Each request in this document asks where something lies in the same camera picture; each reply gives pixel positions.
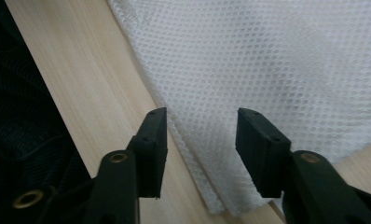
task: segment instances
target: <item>white mesh fabric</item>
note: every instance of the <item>white mesh fabric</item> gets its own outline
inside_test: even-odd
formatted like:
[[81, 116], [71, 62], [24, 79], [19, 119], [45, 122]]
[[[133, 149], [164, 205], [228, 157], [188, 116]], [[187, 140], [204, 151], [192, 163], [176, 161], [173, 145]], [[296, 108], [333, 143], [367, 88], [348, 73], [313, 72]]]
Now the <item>white mesh fabric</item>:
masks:
[[266, 202], [237, 109], [330, 161], [371, 142], [371, 1], [109, 0], [211, 213]]

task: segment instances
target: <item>clamp jaw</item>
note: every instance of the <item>clamp jaw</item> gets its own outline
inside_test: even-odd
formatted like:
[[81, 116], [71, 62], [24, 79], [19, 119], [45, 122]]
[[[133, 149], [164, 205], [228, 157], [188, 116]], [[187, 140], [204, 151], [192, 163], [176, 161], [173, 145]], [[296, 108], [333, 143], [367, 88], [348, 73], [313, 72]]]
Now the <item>clamp jaw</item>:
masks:
[[349, 186], [330, 162], [291, 141], [262, 114], [238, 111], [236, 149], [264, 198], [280, 198], [288, 224], [371, 224], [371, 194]]
[[6, 223], [139, 223], [139, 197], [159, 198], [167, 156], [166, 108], [145, 117], [127, 149], [106, 154], [98, 175], [64, 194], [28, 190], [6, 203]]

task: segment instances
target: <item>light wooden surface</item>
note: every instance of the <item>light wooden surface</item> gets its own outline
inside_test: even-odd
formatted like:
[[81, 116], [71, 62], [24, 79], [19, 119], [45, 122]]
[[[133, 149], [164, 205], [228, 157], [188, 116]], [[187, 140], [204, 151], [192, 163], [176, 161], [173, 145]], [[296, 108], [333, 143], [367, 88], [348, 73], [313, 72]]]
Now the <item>light wooden surface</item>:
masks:
[[[156, 108], [105, 0], [7, 0], [89, 173], [124, 149]], [[141, 200], [142, 223], [282, 223], [269, 206], [242, 217], [211, 216], [172, 141], [160, 200]], [[371, 192], [371, 146], [336, 165]]]

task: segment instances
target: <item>metal grommet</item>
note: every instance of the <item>metal grommet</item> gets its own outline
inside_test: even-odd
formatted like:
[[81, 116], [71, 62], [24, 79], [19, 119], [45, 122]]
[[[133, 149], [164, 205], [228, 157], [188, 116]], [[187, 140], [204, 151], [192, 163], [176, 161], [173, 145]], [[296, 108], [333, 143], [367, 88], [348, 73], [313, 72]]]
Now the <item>metal grommet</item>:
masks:
[[44, 192], [40, 189], [33, 189], [18, 197], [14, 203], [13, 207], [17, 209], [27, 208], [35, 203], [38, 203], [44, 196]]
[[304, 161], [307, 161], [307, 162], [310, 162], [310, 163], [318, 163], [320, 162], [320, 159], [311, 154], [311, 153], [303, 153], [301, 154], [301, 158], [304, 160]]
[[128, 158], [127, 154], [118, 153], [110, 157], [111, 162], [122, 162]]

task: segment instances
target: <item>black mesh fabric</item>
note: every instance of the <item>black mesh fabric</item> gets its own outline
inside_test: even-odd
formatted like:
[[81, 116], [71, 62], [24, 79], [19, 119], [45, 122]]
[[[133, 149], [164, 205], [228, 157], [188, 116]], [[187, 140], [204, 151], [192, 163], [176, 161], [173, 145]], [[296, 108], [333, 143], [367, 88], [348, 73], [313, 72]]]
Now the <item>black mesh fabric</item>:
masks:
[[86, 180], [86, 167], [0, 0], [0, 204], [20, 189], [51, 185], [64, 192]]

